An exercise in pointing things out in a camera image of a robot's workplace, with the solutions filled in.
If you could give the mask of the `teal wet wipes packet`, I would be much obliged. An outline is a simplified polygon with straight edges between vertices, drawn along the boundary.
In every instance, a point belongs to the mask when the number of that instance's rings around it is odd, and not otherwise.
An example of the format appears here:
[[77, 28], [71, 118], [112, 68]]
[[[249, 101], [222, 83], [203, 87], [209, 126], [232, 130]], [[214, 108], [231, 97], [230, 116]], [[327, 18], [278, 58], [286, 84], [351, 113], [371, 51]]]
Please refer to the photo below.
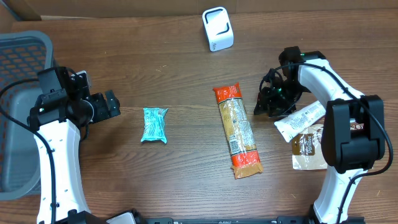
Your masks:
[[162, 141], [167, 143], [165, 135], [165, 115], [168, 108], [143, 108], [144, 131], [141, 142]]

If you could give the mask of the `orange spaghetti packet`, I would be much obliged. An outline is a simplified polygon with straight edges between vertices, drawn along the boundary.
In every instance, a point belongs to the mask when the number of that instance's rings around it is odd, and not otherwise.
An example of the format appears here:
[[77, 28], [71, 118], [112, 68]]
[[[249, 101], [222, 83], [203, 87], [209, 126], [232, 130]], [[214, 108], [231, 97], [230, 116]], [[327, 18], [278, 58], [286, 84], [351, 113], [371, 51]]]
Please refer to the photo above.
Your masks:
[[238, 83], [213, 89], [223, 122], [235, 179], [260, 174], [261, 164]]

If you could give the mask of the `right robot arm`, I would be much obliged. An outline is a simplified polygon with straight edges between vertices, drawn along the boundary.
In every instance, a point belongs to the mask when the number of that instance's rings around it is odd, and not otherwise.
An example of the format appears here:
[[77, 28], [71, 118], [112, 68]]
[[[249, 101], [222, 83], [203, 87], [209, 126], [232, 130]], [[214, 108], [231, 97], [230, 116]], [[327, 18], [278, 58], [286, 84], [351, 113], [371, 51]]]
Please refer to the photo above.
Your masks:
[[287, 47], [279, 67], [262, 78], [254, 114], [290, 115], [302, 93], [312, 93], [326, 113], [321, 147], [328, 167], [321, 192], [306, 217], [295, 223], [364, 223], [349, 217], [348, 207], [363, 177], [378, 175], [391, 166], [393, 148], [384, 127], [384, 103], [347, 84], [319, 51]]

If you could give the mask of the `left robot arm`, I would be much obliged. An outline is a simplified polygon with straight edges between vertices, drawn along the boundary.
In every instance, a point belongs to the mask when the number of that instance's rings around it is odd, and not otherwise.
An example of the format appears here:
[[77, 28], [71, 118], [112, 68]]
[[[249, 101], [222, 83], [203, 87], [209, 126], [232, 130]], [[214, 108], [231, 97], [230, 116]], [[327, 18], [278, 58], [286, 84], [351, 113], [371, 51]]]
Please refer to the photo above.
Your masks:
[[42, 94], [28, 124], [39, 150], [41, 201], [37, 223], [97, 221], [83, 193], [79, 161], [81, 128], [119, 116], [113, 91], [90, 93], [85, 71], [51, 67], [38, 74]]

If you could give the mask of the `beige brown snack pouch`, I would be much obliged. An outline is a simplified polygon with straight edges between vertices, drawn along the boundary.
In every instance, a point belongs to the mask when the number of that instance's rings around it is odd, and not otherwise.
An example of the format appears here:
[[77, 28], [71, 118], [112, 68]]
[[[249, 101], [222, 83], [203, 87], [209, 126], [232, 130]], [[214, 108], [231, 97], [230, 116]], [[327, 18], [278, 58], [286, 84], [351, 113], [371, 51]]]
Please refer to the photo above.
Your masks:
[[292, 167], [295, 170], [322, 170], [326, 163], [321, 147], [322, 124], [314, 124], [292, 140]]

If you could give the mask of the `white tube with gold cap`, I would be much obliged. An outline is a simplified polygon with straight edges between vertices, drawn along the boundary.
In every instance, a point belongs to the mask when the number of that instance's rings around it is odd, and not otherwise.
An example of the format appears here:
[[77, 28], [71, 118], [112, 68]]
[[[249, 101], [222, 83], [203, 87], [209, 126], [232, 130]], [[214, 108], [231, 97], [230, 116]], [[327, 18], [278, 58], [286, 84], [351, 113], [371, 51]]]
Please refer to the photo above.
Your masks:
[[325, 113], [326, 111], [324, 106], [319, 101], [316, 101], [301, 110], [276, 121], [274, 125], [281, 133], [284, 140], [286, 142], [290, 142], [304, 129], [324, 117]]

